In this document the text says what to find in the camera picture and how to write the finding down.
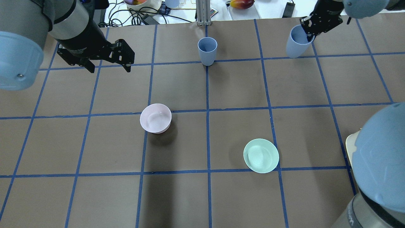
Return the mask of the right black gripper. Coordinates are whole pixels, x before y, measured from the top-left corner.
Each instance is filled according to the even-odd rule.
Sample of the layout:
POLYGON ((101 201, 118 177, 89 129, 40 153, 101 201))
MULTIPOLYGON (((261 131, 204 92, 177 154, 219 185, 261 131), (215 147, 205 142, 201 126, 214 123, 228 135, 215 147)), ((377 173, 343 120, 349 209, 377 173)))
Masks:
POLYGON ((318 0, 313 11, 307 17, 300 18, 300 25, 307 35, 309 43, 315 40, 315 35, 326 33, 343 23, 341 13, 342 0, 318 0))

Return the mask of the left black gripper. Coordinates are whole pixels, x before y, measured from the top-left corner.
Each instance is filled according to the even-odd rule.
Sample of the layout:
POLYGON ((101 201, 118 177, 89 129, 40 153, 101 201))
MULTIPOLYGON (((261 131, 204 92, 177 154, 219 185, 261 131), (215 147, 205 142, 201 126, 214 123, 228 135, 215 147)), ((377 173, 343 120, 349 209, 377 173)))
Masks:
POLYGON ((57 39, 59 48, 57 54, 70 66, 84 67, 90 73, 95 72, 95 65, 91 60, 105 60, 117 63, 131 72, 135 52, 123 39, 110 43, 95 22, 89 22, 84 30, 76 37, 57 39))

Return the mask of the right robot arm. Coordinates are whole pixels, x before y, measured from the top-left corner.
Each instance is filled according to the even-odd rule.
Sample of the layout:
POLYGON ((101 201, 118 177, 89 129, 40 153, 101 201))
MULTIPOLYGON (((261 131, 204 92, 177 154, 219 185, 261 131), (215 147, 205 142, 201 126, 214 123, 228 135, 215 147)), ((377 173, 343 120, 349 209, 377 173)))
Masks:
MULTIPOLYGON (((404 10, 403 0, 319 0, 300 23, 308 41, 350 18, 372 17, 383 9, 404 10)), ((348 203, 333 228, 404 227, 404 103, 379 110, 346 140, 359 193, 348 203)))

